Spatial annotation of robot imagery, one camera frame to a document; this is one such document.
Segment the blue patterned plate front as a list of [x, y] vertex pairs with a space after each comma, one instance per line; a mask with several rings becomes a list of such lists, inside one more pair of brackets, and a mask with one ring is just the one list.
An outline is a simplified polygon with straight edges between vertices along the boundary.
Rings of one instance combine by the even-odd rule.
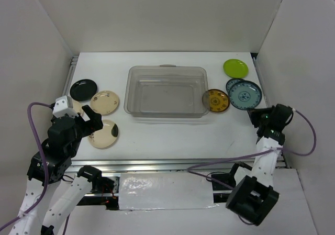
[[251, 81], [241, 81], [228, 92], [230, 103], [239, 110], [256, 108], [262, 100], [260, 87]]

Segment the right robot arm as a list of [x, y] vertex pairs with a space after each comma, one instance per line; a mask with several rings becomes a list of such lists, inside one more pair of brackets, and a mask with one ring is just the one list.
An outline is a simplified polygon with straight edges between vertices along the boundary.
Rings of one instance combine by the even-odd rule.
[[282, 131], [292, 120], [293, 109], [277, 104], [247, 112], [257, 128], [256, 157], [252, 167], [239, 162], [231, 169], [228, 183], [233, 190], [226, 208], [244, 222], [259, 226], [279, 199], [273, 188], [273, 174], [285, 142]]

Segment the yellow patterned plate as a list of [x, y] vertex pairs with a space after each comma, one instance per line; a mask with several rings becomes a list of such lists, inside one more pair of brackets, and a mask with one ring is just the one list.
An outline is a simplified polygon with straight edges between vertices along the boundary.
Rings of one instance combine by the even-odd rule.
[[219, 89], [209, 89], [202, 95], [203, 105], [213, 113], [223, 113], [230, 106], [228, 95]]

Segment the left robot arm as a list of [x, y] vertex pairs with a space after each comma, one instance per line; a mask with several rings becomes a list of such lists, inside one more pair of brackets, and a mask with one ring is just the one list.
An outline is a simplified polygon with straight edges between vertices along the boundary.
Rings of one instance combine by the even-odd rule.
[[101, 130], [103, 122], [101, 114], [88, 105], [82, 107], [89, 117], [85, 121], [65, 99], [61, 99], [48, 105], [53, 111], [52, 125], [48, 129], [48, 137], [41, 142], [31, 114], [35, 105], [31, 103], [28, 106], [27, 114], [39, 151], [31, 159], [26, 192], [18, 216], [1, 227], [12, 226], [10, 234], [57, 234], [84, 195], [103, 188], [101, 171], [85, 165], [68, 190], [54, 205], [50, 204], [72, 158], [77, 154], [81, 140]]

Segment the blue patterned plate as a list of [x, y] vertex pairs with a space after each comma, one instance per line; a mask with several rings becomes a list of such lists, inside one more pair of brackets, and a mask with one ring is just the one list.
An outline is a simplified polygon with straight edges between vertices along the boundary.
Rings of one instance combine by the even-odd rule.
[[226, 83], [226, 91], [227, 91], [227, 93], [230, 92], [231, 88], [232, 88], [235, 84], [237, 84], [237, 83], [239, 83], [239, 82], [242, 82], [242, 81], [244, 81], [244, 79], [241, 79], [241, 78], [231, 78], [231, 79]]
[[228, 92], [230, 103], [239, 110], [256, 108], [262, 100], [260, 87], [251, 81], [241, 81]]

